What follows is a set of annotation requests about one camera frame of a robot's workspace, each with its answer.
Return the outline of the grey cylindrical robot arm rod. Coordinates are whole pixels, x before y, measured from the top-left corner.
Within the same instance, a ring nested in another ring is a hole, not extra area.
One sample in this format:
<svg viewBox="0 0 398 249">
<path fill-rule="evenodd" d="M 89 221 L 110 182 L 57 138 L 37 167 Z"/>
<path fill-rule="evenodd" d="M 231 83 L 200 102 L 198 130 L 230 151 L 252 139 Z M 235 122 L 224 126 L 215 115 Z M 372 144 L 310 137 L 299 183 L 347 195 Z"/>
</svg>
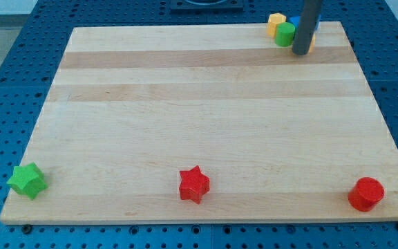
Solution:
<svg viewBox="0 0 398 249">
<path fill-rule="evenodd" d="M 309 53 L 310 44 L 319 22 L 323 0 L 305 0 L 301 18 L 294 36 L 292 52 L 298 56 Z"/>
</svg>

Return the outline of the dark robot base mount plate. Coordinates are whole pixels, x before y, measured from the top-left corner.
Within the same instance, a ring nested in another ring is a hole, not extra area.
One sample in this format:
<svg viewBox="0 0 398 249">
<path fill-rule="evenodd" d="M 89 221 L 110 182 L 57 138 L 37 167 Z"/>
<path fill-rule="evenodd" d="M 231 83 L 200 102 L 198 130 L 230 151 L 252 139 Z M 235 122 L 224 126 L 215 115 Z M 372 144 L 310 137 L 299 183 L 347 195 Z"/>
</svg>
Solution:
<svg viewBox="0 0 398 249">
<path fill-rule="evenodd" d="M 171 12 L 242 10 L 244 0 L 170 0 Z"/>
</svg>

